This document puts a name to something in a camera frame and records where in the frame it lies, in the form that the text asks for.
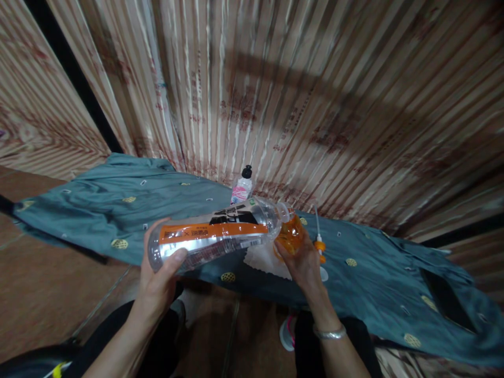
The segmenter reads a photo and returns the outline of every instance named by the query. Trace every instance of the white cloth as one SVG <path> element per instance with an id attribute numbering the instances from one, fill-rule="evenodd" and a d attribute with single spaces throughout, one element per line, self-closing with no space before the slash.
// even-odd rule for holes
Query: white cloth
<path id="1" fill-rule="evenodd" d="M 249 247 L 243 262 L 254 269 L 292 280 L 285 263 L 275 256 L 273 244 Z"/>

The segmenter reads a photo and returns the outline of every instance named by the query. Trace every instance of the teal cloth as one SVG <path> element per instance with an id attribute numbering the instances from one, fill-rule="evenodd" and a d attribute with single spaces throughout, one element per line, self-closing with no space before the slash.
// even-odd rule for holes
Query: teal cloth
<path id="1" fill-rule="evenodd" d="M 20 226 L 35 236 L 41 236 L 40 230 L 139 265 L 146 227 L 167 216 L 182 219 L 221 209 L 229 205 L 230 195 L 225 186 L 176 172 L 167 160 L 112 154 L 106 164 L 16 204 L 15 212 L 27 224 Z M 298 214 L 307 220 L 306 229 L 315 239 L 314 215 Z M 321 218 L 320 228 L 327 245 L 325 285 L 339 316 L 359 318 L 371 333 L 409 347 L 405 336 L 410 334 L 420 342 L 418 349 L 430 354 L 504 367 L 499 307 L 440 251 L 341 220 Z M 127 248 L 114 248 L 116 239 L 126 240 Z M 45 240 L 58 244 L 55 238 Z M 186 275 L 292 307 L 306 306 L 295 283 L 250 268 L 243 263 L 244 255 L 244 251 L 228 254 Z M 348 259 L 357 265 L 347 264 Z M 477 335 L 444 319 L 422 300 L 432 298 L 419 268 L 449 280 Z M 236 281 L 222 282 L 226 272 L 233 272 Z"/>

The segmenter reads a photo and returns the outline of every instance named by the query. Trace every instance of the bottle cap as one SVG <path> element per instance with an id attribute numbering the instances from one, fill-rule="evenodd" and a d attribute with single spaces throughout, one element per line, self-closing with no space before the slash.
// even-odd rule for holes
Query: bottle cap
<path id="1" fill-rule="evenodd" d="M 252 166 L 251 165 L 246 165 L 243 171 L 241 172 L 241 176 L 244 179 L 249 179 L 252 177 Z"/>
<path id="2" fill-rule="evenodd" d="M 285 202 L 279 202 L 277 203 L 277 212 L 278 215 L 280 216 L 280 220 L 282 223 L 287 223 L 291 220 L 291 214 L 289 212 L 289 207 Z"/>

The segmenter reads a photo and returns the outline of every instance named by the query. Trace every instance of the small water bottle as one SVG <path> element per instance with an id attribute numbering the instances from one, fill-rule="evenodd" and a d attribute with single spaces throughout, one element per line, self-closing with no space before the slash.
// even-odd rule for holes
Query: small water bottle
<path id="1" fill-rule="evenodd" d="M 233 192 L 231 193 L 231 204 L 243 202 L 252 197 L 254 183 L 252 182 L 252 166 L 246 165 L 241 176 L 236 176 L 233 181 Z"/>

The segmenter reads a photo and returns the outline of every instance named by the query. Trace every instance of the person's right hand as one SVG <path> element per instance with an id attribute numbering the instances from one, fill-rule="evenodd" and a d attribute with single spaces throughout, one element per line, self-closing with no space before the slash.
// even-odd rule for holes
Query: person's right hand
<path id="1" fill-rule="evenodd" d="M 299 285 L 306 297 L 324 290 L 320 277 L 320 255 L 315 249 L 308 232 L 303 228 L 303 243 L 293 256 L 283 245 L 275 241 L 275 246 L 289 269 L 292 279 Z"/>

